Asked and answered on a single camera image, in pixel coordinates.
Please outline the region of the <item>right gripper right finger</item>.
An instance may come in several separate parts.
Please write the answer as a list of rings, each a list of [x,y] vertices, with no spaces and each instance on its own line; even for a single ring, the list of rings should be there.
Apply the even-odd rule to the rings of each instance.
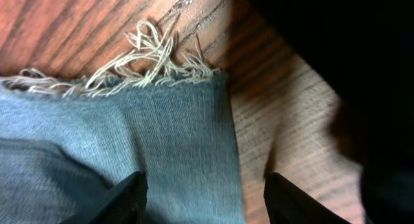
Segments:
[[[271,224],[349,224],[279,173],[266,176],[264,199]]]

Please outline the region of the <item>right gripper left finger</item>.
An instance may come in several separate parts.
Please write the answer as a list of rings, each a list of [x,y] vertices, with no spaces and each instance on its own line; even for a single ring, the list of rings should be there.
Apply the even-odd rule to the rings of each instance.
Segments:
[[[143,222],[147,190],[146,175],[133,172],[107,191],[94,205],[61,224],[139,224]]]

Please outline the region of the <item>blue denim jeans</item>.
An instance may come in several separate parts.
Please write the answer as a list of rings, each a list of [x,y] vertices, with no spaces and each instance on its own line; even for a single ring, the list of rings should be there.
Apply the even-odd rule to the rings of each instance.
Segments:
[[[61,223],[133,172],[141,223],[243,223],[226,75],[150,21],[132,49],[78,79],[29,68],[1,78],[1,222]]]

